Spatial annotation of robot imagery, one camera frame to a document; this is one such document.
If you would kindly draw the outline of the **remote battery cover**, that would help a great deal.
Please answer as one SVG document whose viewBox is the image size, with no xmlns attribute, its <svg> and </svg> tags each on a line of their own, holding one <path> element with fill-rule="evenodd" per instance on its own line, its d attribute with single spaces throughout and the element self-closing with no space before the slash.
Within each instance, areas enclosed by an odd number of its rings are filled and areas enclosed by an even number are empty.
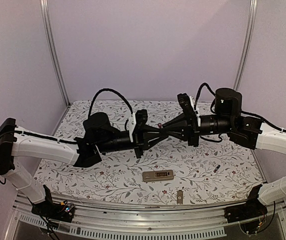
<svg viewBox="0 0 286 240">
<path fill-rule="evenodd" d="M 176 202 L 178 205 L 182 205 L 184 203 L 184 192 L 182 190 L 177 191 Z"/>
</svg>

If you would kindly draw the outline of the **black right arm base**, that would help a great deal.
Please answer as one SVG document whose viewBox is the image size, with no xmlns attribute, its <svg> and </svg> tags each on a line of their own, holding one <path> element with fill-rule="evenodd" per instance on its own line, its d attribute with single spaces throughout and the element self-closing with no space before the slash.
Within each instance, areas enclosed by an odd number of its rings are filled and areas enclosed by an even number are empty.
<svg viewBox="0 0 286 240">
<path fill-rule="evenodd" d="M 229 206 L 224 209 L 224 217 L 227 219 L 228 223 L 240 222 L 258 217 L 265 218 L 268 213 L 267 207 L 258 200 L 259 190 L 262 186 L 262 184 L 259 184 L 253 187 L 245 203 Z M 240 228 L 245 234 L 253 235 L 259 232 L 262 225 L 263 221 L 256 219 L 253 222 L 242 223 Z"/>
</svg>

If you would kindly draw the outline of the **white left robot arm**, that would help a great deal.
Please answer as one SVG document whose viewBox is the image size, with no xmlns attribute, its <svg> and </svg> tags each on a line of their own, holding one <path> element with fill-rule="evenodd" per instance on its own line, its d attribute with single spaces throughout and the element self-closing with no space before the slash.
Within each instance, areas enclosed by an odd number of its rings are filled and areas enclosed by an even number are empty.
<svg viewBox="0 0 286 240">
<path fill-rule="evenodd" d="M 16 125 L 14 118 L 6 119 L 0 126 L 0 176 L 9 180 L 18 191 L 38 204 L 46 216 L 57 213 L 50 191 L 40 185 L 15 157 L 34 157 L 59 161 L 76 168 L 89 168 L 101 162 L 101 154 L 134 150 L 137 158 L 168 137 L 162 128 L 146 124 L 145 109 L 131 114 L 128 130 L 113 127 L 104 112 L 96 112 L 83 122 L 85 134 L 73 141 L 29 132 Z"/>
</svg>

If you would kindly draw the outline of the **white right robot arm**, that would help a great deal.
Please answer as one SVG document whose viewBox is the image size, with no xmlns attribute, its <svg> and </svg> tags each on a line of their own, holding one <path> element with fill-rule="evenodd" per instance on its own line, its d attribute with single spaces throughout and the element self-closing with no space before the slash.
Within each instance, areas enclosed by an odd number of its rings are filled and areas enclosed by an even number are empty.
<svg viewBox="0 0 286 240">
<path fill-rule="evenodd" d="M 160 145 L 164 167 L 174 180 L 164 183 L 159 199 L 174 204 L 179 190 L 183 204 L 205 205 L 244 201 L 251 189 L 286 176 L 286 155 L 268 150 L 251 150 L 229 141 L 199 141 L 198 147 L 167 139 Z"/>
</svg>

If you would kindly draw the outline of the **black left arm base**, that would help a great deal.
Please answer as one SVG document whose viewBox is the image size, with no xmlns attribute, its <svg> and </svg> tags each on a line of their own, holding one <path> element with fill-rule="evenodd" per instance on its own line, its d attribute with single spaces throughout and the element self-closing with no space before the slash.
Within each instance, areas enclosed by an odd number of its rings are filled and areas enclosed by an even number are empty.
<svg viewBox="0 0 286 240">
<path fill-rule="evenodd" d="M 75 205 L 64 200 L 60 203 L 53 202 L 50 189 L 43 185 L 45 198 L 40 203 L 33 203 L 31 212 L 50 220 L 71 223 L 75 214 Z"/>
</svg>

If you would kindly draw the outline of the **white remote control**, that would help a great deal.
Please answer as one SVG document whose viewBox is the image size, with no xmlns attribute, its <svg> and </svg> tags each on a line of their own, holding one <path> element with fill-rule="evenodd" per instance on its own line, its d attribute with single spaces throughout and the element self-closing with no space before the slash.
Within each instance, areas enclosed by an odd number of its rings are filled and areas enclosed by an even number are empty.
<svg viewBox="0 0 286 240">
<path fill-rule="evenodd" d="M 143 182 L 171 181 L 173 179 L 172 170 L 144 171 L 142 173 Z"/>
</svg>

